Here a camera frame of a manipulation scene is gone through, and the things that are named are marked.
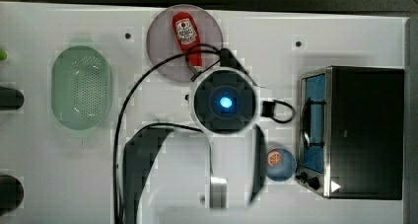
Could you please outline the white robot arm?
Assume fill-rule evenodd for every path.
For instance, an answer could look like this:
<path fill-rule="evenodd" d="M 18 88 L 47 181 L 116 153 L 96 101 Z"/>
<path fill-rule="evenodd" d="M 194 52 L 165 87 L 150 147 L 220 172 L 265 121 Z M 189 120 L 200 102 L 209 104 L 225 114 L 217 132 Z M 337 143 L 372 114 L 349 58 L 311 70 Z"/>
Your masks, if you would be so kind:
<path fill-rule="evenodd" d="M 221 67 L 190 88 L 190 125 L 155 122 L 124 146 L 120 224 L 157 224 L 168 209 L 213 212 L 252 205 L 265 178 L 259 91 Z"/>

